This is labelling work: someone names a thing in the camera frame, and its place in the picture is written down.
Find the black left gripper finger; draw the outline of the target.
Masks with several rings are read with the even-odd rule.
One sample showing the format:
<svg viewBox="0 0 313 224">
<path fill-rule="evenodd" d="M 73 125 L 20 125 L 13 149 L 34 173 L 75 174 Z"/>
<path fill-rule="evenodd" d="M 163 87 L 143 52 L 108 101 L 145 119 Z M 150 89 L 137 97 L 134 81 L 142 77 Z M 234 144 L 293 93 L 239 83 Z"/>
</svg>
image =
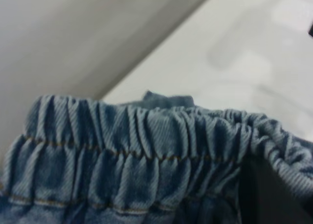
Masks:
<svg viewBox="0 0 313 224">
<path fill-rule="evenodd" d="M 239 176 L 239 207 L 243 224 L 311 224 L 313 198 L 301 204 L 287 190 L 270 164 L 246 158 Z"/>
</svg>

